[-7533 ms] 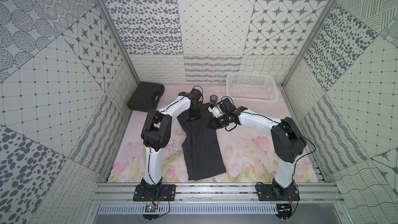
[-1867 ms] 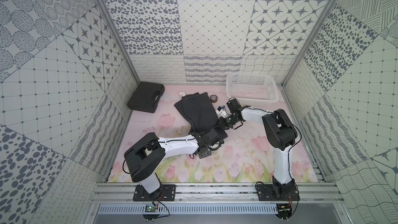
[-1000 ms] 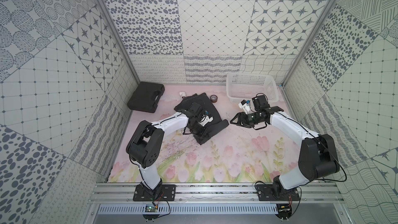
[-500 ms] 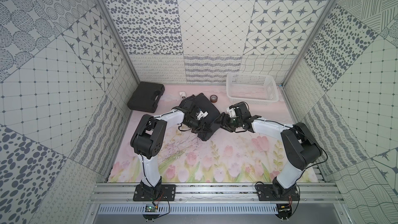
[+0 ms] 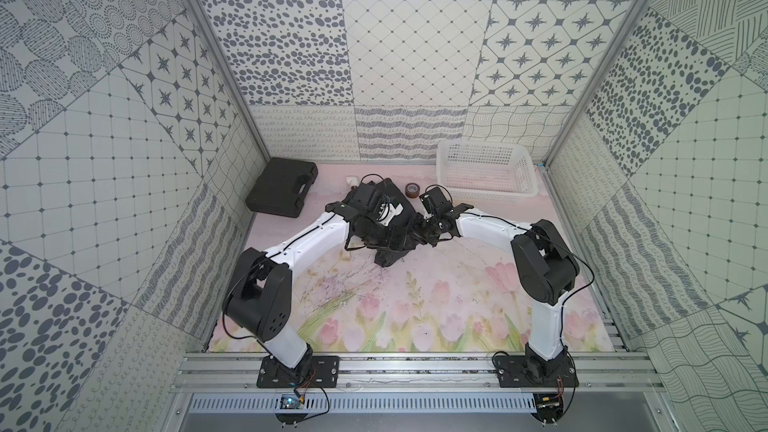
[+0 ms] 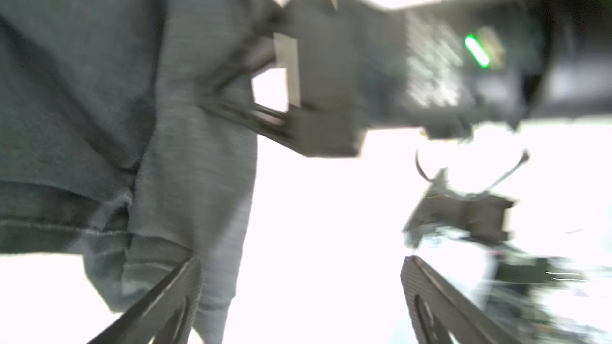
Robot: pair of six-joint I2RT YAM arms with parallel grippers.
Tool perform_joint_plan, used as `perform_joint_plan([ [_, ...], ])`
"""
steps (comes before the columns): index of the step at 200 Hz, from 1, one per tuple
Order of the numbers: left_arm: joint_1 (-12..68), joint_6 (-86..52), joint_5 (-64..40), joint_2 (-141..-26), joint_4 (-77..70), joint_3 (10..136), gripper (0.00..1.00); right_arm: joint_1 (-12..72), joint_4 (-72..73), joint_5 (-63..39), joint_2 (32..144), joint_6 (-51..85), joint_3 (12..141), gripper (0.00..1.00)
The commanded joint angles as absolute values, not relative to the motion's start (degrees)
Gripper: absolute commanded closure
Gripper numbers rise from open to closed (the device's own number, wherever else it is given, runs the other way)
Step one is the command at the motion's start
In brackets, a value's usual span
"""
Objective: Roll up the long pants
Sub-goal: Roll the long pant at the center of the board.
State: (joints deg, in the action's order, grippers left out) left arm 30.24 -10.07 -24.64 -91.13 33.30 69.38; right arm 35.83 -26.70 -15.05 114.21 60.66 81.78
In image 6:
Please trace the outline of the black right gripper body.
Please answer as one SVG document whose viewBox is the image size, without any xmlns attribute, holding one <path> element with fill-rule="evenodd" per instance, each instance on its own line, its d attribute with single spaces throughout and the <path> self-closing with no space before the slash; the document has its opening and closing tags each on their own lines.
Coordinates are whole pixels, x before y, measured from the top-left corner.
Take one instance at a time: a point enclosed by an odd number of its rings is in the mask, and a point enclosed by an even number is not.
<svg viewBox="0 0 612 344">
<path fill-rule="evenodd" d="M 350 158 L 376 129 L 420 127 L 445 140 L 487 122 L 516 128 L 529 117 L 549 29 L 537 0 L 394 11 L 291 0 L 276 37 L 291 101 L 274 139 L 307 157 Z"/>
</svg>

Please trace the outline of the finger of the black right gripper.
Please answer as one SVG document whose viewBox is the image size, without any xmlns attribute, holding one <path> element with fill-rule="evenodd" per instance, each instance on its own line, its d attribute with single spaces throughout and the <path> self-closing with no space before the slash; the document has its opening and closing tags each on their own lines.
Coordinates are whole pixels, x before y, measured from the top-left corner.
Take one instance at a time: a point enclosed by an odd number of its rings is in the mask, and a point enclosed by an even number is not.
<svg viewBox="0 0 612 344">
<path fill-rule="evenodd" d="M 258 135 L 274 141 L 288 141 L 287 115 L 283 112 L 259 104 L 250 108 L 244 107 L 235 101 L 217 96 L 204 97 L 200 100 L 200 106 L 216 116 L 247 127 Z"/>
<path fill-rule="evenodd" d="M 250 35 L 234 48 L 221 64 L 205 75 L 205 87 L 218 95 L 239 76 L 257 76 L 275 66 L 277 54 L 270 35 Z"/>
</svg>

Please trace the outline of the dark grey long pants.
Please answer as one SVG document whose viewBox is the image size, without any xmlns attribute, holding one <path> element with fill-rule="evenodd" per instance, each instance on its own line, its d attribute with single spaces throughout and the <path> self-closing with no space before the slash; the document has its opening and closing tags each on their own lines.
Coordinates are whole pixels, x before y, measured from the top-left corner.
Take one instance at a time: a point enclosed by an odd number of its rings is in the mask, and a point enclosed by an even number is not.
<svg viewBox="0 0 612 344">
<path fill-rule="evenodd" d="M 125 312 L 196 256 L 223 341 L 257 165 L 200 107 L 271 0 L 1 0 L 1 251 L 74 253 Z"/>
</svg>

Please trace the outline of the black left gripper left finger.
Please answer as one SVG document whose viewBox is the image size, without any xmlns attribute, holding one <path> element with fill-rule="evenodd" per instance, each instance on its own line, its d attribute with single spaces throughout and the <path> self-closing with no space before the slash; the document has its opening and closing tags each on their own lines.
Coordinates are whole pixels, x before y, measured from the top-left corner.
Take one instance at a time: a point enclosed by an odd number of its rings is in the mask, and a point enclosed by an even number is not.
<svg viewBox="0 0 612 344">
<path fill-rule="evenodd" d="M 201 289 L 201 264 L 192 257 L 89 343 L 185 344 L 193 327 Z"/>
</svg>

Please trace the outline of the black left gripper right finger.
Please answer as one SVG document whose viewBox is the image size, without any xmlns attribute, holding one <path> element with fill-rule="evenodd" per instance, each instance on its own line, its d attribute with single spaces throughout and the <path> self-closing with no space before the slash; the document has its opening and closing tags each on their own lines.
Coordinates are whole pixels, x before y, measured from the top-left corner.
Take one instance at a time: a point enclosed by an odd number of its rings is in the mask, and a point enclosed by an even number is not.
<svg viewBox="0 0 612 344">
<path fill-rule="evenodd" d="M 419 343 L 518 343 L 418 256 L 401 271 L 406 305 Z"/>
</svg>

